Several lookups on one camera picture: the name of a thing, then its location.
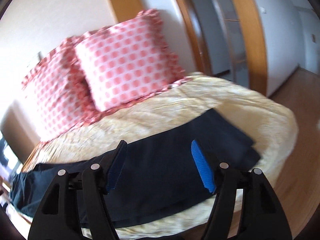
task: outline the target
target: dark blue cloth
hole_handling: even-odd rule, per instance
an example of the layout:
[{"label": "dark blue cloth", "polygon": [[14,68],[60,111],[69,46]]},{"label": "dark blue cloth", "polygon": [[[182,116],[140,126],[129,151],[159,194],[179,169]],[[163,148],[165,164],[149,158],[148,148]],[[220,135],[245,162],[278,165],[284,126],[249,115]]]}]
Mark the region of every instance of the dark blue cloth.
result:
[{"label": "dark blue cloth", "polygon": [[[234,168],[249,170],[260,159],[251,148],[252,139],[213,109],[184,125],[129,143],[118,184],[105,196],[116,228],[167,217],[212,196],[204,188],[191,155],[194,139],[203,150]],[[23,214],[33,217],[60,169],[69,173],[83,171],[110,152],[79,163],[38,164],[33,171],[17,175],[10,192],[12,204]],[[80,221],[82,227],[87,227],[82,192],[77,195]]]}]

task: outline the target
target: blue gripper pad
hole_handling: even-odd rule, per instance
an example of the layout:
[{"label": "blue gripper pad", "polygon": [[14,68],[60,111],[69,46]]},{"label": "blue gripper pad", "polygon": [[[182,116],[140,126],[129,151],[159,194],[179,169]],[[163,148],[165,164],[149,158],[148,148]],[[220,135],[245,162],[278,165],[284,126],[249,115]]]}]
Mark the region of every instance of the blue gripper pad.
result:
[{"label": "blue gripper pad", "polygon": [[113,161],[113,164],[109,169],[107,191],[110,191],[116,188],[116,184],[121,175],[121,172],[124,166],[124,161],[127,157],[127,153],[128,153],[128,146],[127,144],[125,144],[123,145],[123,147],[121,147],[120,152],[118,153],[118,156],[115,158],[115,160]]},{"label": "blue gripper pad", "polygon": [[206,159],[204,158],[196,140],[193,140],[191,143],[191,153],[193,160],[195,161],[198,168],[198,172],[200,174],[204,187],[207,188],[210,193],[213,193],[216,188],[213,181],[213,172]]}]

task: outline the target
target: silver screw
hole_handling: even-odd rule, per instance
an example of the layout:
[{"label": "silver screw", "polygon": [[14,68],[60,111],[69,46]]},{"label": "silver screw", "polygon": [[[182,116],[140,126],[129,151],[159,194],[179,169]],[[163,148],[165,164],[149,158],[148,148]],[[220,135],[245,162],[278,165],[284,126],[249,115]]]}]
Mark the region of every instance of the silver screw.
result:
[{"label": "silver screw", "polygon": [[255,174],[257,174],[257,175],[262,174],[262,170],[260,170],[260,169],[258,169],[258,168],[255,168],[255,169],[253,170],[253,172],[254,172]]},{"label": "silver screw", "polygon": [[58,171],[58,175],[59,175],[59,176],[63,176],[64,174],[66,174],[66,170],[60,170],[60,171]]},{"label": "silver screw", "polygon": [[227,169],[227,168],[229,168],[229,164],[228,163],[220,163],[220,168]]},{"label": "silver screw", "polygon": [[92,164],[91,165],[91,169],[92,170],[97,170],[97,169],[99,169],[100,168],[100,165],[98,164],[98,163],[95,163],[95,164]]}]

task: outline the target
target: cream bedspread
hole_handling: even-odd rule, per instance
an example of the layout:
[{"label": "cream bedspread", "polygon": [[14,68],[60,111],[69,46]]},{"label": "cream bedspread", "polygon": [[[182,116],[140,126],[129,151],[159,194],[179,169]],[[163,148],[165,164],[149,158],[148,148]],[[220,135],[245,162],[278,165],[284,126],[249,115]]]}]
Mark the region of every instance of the cream bedspread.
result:
[{"label": "cream bedspread", "polygon": [[[234,126],[253,138],[262,156],[257,167],[272,185],[292,152],[298,128],[293,113],[261,94],[219,78],[193,73],[192,81],[105,117],[100,122],[67,132],[43,149],[34,151],[24,166],[37,163],[68,163],[88,160],[114,149],[120,140],[128,143],[182,125],[215,108]],[[238,192],[235,211],[241,208]],[[172,235],[204,224],[214,197],[194,207],[148,224],[119,228],[122,239]]]}]

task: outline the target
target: pink polka dot pillow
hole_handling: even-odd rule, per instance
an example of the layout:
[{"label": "pink polka dot pillow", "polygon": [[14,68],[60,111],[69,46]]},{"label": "pink polka dot pillow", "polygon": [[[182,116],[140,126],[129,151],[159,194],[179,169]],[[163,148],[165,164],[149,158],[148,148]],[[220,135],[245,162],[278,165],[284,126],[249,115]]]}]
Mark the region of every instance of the pink polka dot pillow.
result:
[{"label": "pink polka dot pillow", "polygon": [[183,82],[184,70],[161,34],[162,25],[157,10],[142,11],[76,46],[99,111],[153,96]]},{"label": "pink polka dot pillow", "polygon": [[102,117],[95,109],[74,50],[84,37],[65,39],[22,82],[28,103],[36,106],[42,142]]}]

